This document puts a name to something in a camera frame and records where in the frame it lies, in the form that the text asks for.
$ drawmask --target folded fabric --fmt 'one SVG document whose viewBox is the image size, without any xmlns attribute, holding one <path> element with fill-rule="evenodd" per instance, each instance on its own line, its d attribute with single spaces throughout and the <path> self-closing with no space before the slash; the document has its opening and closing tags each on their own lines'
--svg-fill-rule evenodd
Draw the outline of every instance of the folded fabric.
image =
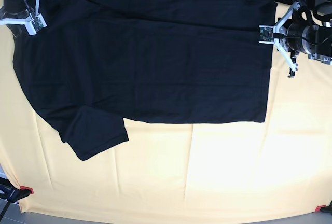
<svg viewBox="0 0 332 224">
<path fill-rule="evenodd" d="M 81 160 L 149 123 L 264 122 L 272 46 L 266 0 L 41 0 L 48 27 L 15 38 L 36 112 Z"/>
</svg>

